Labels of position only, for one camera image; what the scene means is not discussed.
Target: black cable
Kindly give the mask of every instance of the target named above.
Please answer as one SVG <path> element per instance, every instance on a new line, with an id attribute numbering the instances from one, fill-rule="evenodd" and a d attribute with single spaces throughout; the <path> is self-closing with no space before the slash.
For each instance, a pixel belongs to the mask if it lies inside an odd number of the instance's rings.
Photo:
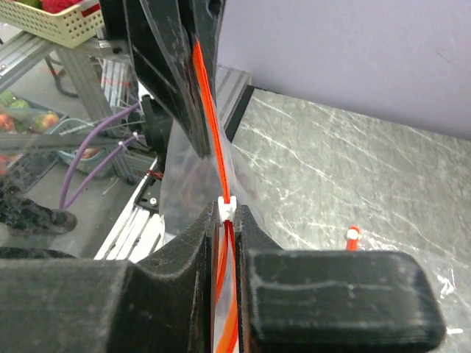
<path id="1" fill-rule="evenodd" d="M 46 64 L 51 71 L 51 75 L 54 78 L 54 84 L 57 88 L 57 90 L 63 94 L 64 96 L 70 97 L 70 98 L 79 98 L 79 95 L 76 93 L 68 92 L 67 90 L 64 90 L 62 87 L 62 78 L 65 75 L 65 70 L 61 69 L 58 73 L 56 73 L 54 66 L 52 65 L 52 62 L 57 63 L 55 60 L 52 60 L 50 56 L 47 56 L 44 58 L 44 61 L 46 61 Z"/>

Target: blue basket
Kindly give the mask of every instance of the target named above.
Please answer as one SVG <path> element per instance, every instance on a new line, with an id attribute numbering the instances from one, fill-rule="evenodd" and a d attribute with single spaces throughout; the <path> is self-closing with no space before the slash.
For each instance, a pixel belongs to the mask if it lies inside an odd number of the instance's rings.
<path id="1" fill-rule="evenodd" d="M 91 131 L 94 128 L 94 125 L 83 120 L 75 119 L 75 118 L 67 118 L 63 121 L 60 121 L 56 126 L 54 126 L 51 130 L 51 134 L 56 135 L 67 135 L 68 133 L 74 133 L 76 131 L 83 132 Z M 63 160 L 67 165 L 70 165 L 74 160 L 77 151 L 58 151 L 59 157 Z M 102 149 L 100 152 L 95 154 L 93 157 L 90 158 L 82 158 L 80 159 L 79 164 L 77 165 L 77 170 L 89 174 L 91 173 L 97 166 L 100 164 L 104 158 L 107 156 L 107 151 Z M 97 178 L 105 177 L 113 167 L 113 164 L 110 163 L 106 165 L 97 175 Z"/>

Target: white wall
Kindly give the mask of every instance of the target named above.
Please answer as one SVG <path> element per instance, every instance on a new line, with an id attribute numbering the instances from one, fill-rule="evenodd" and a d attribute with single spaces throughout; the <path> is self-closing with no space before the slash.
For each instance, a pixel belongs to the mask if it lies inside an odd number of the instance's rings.
<path id="1" fill-rule="evenodd" d="M 471 139 L 470 0 L 227 0 L 219 62 L 262 88 Z"/>

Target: gray marble surface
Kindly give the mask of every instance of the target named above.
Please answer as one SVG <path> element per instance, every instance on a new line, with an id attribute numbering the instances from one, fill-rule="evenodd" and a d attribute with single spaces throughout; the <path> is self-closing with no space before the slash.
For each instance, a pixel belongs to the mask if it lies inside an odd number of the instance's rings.
<path id="1" fill-rule="evenodd" d="M 365 249 L 415 254 L 443 299 L 443 352 L 467 352 L 471 142 L 256 90 L 233 145 L 282 247 L 345 249 L 357 225 Z"/>

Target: basket handle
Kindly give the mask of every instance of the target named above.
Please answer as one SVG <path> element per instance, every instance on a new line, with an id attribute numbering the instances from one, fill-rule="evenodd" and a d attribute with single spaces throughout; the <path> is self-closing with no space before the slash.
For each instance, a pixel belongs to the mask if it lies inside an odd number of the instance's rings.
<path id="1" fill-rule="evenodd" d="M 84 0 L 79 3 L 79 6 L 83 17 L 88 17 L 102 8 L 99 0 Z"/>

